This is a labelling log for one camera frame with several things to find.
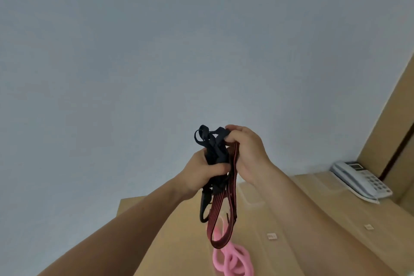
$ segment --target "telephone handset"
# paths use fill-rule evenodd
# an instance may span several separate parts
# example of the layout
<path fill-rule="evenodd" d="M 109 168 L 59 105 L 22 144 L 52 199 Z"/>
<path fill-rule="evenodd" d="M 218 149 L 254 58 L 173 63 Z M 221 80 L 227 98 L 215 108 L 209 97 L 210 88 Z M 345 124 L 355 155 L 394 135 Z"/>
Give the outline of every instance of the telephone handset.
<path fill-rule="evenodd" d="M 329 169 L 348 186 L 357 197 L 378 204 L 378 199 L 392 195 L 391 190 L 380 179 L 357 162 L 336 162 Z"/>

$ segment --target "hand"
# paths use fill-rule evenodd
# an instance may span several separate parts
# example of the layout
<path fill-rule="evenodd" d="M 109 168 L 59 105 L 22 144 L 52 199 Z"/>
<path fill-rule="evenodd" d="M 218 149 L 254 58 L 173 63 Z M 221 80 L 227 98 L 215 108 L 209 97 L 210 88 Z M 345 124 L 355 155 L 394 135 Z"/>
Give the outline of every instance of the hand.
<path fill-rule="evenodd" d="M 227 163 L 215 165 L 207 164 L 205 153 L 206 148 L 195 152 L 192 158 L 185 165 L 182 172 L 174 177 L 177 189 L 183 195 L 184 200 L 191 199 L 211 177 L 227 174 L 231 166 Z"/>
<path fill-rule="evenodd" d="M 262 139 L 246 127 L 228 124 L 226 129 L 231 131 L 225 138 L 226 143 L 240 143 L 237 172 L 244 180 L 254 185 L 257 172 L 273 165 L 266 154 Z"/>

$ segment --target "left hand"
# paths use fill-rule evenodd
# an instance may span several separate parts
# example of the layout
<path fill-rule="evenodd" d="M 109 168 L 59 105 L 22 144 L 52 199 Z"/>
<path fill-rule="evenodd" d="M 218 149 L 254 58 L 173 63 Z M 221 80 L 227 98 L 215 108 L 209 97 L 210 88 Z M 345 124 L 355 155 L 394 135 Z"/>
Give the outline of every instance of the left hand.
<path fill-rule="evenodd" d="M 177 185 L 177 189 L 182 193 L 184 200 L 191 199 L 198 190 L 207 184 L 211 177 L 230 172 L 231 166 L 228 163 L 207 164 L 204 156 L 206 150 L 204 148 L 195 152 L 187 165 L 185 165 L 183 171 L 173 179 Z"/>

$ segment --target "right hand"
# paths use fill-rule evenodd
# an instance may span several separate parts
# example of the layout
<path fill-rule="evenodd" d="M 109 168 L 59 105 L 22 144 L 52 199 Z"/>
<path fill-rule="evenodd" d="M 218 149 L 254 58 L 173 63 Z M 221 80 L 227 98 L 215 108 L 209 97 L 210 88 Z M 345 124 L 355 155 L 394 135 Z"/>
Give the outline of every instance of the right hand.
<path fill-rule="evenodd" d="M 248 183 L 255 185 L 257 173 L 273 165 L 267 156 L 262 139 L 246 127 L 228 124 L 226 129 L 231 132 L 224 140 L 227 143 L 240 143 L 239 158 L 236 163 L 237 172 Z"/>

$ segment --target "white wall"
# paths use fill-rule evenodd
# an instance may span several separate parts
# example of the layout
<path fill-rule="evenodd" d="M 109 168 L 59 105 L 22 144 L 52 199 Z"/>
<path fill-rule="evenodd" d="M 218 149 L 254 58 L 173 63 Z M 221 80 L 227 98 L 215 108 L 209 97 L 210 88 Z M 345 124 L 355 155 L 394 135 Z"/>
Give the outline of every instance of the white wall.
<path fill-rule="evenodd" d="M 356 158 L 413 48 L 414 0 L 0 0 L 0 273 L 173 177 L 201 124 L 289 174 Z"/>

